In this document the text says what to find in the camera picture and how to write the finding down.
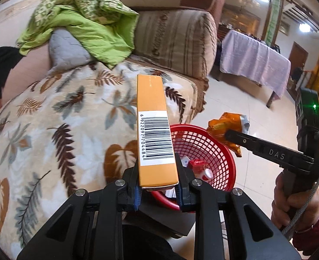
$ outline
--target orange box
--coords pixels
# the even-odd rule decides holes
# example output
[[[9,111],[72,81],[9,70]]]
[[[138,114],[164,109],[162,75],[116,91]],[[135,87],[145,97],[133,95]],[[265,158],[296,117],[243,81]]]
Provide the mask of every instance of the orange box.
[[[162,78],[138,75],[137,94],[140,186],[170,189],[178,184],[178,175]]]

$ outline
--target white label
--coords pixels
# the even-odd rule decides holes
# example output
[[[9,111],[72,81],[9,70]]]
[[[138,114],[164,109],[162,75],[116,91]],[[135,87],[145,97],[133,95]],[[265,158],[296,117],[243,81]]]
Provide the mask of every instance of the white label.
[[[138,135],[140,166],[175,163],[167,111],[138,112]]]

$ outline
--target human hand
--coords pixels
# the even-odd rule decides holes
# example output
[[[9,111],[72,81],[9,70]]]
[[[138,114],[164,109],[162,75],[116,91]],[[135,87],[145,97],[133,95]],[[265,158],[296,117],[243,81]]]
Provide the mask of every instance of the human hand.
[[[283,174],[280,173],[276,178],[276,187],[274,189],[274,200],[272,202],[271,221],[279,229],[287,226],[290,218],[286,213],[290,207],[300,209],[307,201],[310,191],[299,192],[285,197],[283,192]],[[302,231],[310,228],[319,220],[319,190],[317,190],[307,206],[304,214],[298,220],[295,230]]]

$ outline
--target bolt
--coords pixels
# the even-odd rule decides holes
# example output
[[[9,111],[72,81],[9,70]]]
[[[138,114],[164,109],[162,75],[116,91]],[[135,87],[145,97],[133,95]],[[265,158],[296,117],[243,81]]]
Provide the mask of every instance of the bolt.
[[[243,190],[238,188],[238,187],[235,187],[234,189],[232,189],[232,193],[233,193],[233,195],[242,195]]]
[[[126,184],[126,181],[125,180],[122,180],[122,179],[119,179],[119,180],[116,180],[115,181],[115,185],[118,186],[118,187],[122,187]]]
[[[196,186],[196,187],[199,187],[199,186],[201,186],[202,184],[203,184],[202,180],[199,180],[199,179],[194,179],[194,180],[192,181],[192,185],[193,185],[193,186]]]
[[[80,189],[78,189],[78,190],[75,191],[75,194],[76,194],[78,197],[82,197],[85,193],[86,193],[86,191],[85,191],[83,188],[80,188]]]

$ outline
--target red basket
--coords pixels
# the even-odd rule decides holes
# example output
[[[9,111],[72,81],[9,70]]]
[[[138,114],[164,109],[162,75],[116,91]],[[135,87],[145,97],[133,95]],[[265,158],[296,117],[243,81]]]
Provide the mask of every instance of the red basket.
[[[236,168],[230,151],[216,141],[203,128],[188,124],[170,126],[174,152],[180,157],[202,159],[208,163],[214,179],[208,183],[215,189],[230,191],[235,184]],[[180,210],[179,206],[167,199],[161,191],[151,192],[153,197],[165,207]]]

